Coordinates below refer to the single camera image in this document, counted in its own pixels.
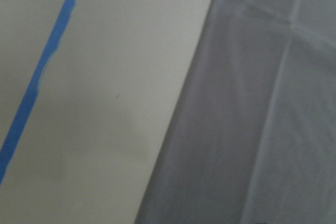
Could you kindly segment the dark brown t-shirt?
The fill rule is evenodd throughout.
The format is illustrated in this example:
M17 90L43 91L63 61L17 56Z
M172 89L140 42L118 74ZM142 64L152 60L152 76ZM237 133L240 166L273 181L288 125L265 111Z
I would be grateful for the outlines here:
M335 223L335 0L212 0L136 223Z

